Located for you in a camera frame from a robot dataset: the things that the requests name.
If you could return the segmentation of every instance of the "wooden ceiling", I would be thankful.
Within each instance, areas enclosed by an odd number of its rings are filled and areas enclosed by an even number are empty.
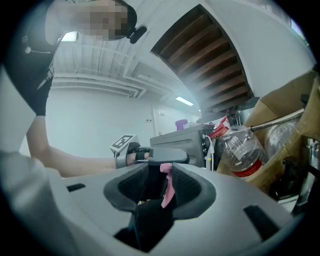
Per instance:
[[[202,114],[233,108],[253,96],[231,40],[201,5],[181,17],[152,52],[195,96]]]

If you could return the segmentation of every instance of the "cardboard box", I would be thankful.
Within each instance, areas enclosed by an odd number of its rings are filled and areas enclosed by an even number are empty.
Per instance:
[[[259,125],[288,114],[304,107],[301,94],[310,95],[307,106],[292,135],[269,161],[263,165],[248,180],[249,183],[268,193],[270,185],[279,179],[284,172],[282,161],[285,157],[293,156],[299,160],[301,135],[318,134],[320,131],[320,79],[319,74],[313,70],[297,77],[283,87],[274,90],[262,97],[244,126]],[[268,129],[256,131],[254,134],[264,146],[265,134]],[[217,168],[218,173],[234,176],[234,174],[221,161]]]

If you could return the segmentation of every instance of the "white ceiling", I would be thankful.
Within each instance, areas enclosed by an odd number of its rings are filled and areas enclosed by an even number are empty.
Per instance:
[[[201,1],[126,2],[137,12],[137,26],[147,26],[147,33],[136,44],[126,38],[96,41],[81,34],[76,42],[61,42],[54,57],[53,87],[93,88],[166,104],[181,96],[193,102],[192,110],[198,111],[191,93],[151,49],[182,15]],[[173,9],[179,11],[170,14],[168,11]]]

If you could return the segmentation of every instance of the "forearm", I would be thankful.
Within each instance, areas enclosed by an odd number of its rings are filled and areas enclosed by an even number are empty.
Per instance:
[[[62,177],[93,175],[116,170],[114,158],[85,158],[49,146],[36,156],[44,166],[59,171]]]

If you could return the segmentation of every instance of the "red label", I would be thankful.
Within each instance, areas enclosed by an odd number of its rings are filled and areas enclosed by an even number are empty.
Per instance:
[[[262,166],[261,161],[258,159],[250,168],[243,171],[234,171],[234,175],[240,178],[248,177],[254,174]]]

